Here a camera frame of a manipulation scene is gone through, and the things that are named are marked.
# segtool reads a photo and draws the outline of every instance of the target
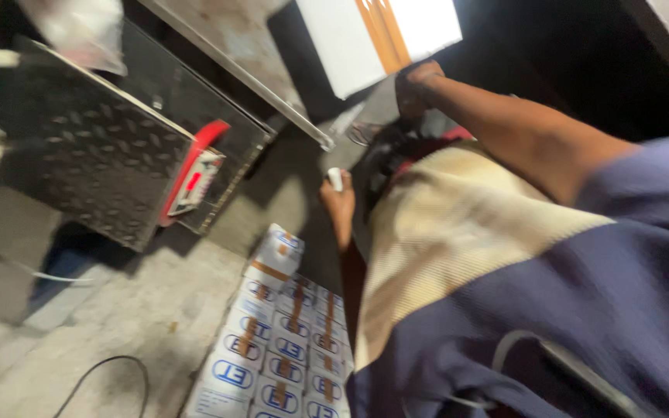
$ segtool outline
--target diamond plate metal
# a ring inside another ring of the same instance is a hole
[[[191,134],[39,44],[17,46],[5,183],[141,251]]]

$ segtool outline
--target plastic bag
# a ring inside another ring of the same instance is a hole
[[[18,0],[56,52],[78,65],[127,74],[120,48],[121,0]]]

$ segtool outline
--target stacked boxes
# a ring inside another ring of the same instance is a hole
[[[246,268],[184,418],[349,417],[342,298],[295,274],[303,242],[273,224]]]

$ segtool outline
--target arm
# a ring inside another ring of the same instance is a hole
[[[352,176],[346,170],[342,170],[342,184],[343,190],[337,192],[329,180],[324,180],[319,189],[319,196],[329,212],[334,237],[337,240],[348,337],[350,345],[355,347],[355,330],[358,327],[360,300],[366,281],[366,262],[352,241],[355,191],[352,189]]]
[[[638,148],[530,100],[447,79],[434,61],[403,74],[397,97],[407,117],[439,109],[498,161],[562,204],[574,204],[585,180],[600,166]]]

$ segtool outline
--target beige cloth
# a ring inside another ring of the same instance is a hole
[[[381,355],[402,318],[491,271],[529,260],[605,216],[551,203],[464,141],[419,161],[371,218],[371,263],[355,370]]]

